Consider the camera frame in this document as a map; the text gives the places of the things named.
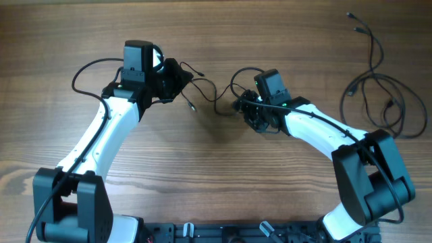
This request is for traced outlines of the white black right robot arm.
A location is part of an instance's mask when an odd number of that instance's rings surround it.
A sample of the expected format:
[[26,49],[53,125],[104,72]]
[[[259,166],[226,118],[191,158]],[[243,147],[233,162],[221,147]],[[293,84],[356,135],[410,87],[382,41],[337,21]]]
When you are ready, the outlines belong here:
[[380,242],[379,223],[399,224],[415,189],[392,136],[366,132],[293,98],[276,69],[257,70],[256,90],[236,95],[233,108],[257,133],[268,127],[301,139],[333,163],[339,205],[317,222],[311,242]]

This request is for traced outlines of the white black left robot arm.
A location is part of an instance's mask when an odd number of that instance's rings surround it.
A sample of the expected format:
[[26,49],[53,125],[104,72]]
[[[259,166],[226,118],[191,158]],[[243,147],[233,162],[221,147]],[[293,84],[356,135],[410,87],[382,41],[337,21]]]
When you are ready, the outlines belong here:
[[26,241],[154,242],[142,218],[116,215],[105,181],[123,141],[158,103],[171,103],[193,74],[159,46],[127,40],[113,81],[96,95],[100,107],[74,149],[33,179],[34,219]]

